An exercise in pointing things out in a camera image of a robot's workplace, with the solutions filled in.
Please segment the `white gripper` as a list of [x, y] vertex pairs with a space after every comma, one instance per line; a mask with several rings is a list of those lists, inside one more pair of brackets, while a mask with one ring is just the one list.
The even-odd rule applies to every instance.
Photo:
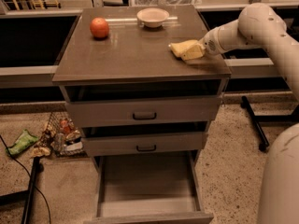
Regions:
[[187, 40], [180, 42], [183, 47], [183, 51], [180, 55], [181, 59], [184, 61], [193, 60], [201, 58], [208, 53], [209, 55], [218, 55], [225, 52], [224, 48], [221, 46], [219, 28], [214, 28], [208, 31], [198, 43], [197, 40]]

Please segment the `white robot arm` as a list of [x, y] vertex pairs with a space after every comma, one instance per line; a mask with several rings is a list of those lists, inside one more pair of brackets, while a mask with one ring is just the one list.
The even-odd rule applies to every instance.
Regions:
[[[299, 44], [287, 34], [284, 20], [266, 4], [246, 6], [237, 20], [210, 30], [199, 40], [170, 45], [184, 61], [255, 47], [267, 53], [299, 100]], [[299, 224], [299, 123], [281, 133], [270, 147], [257, 224]]]

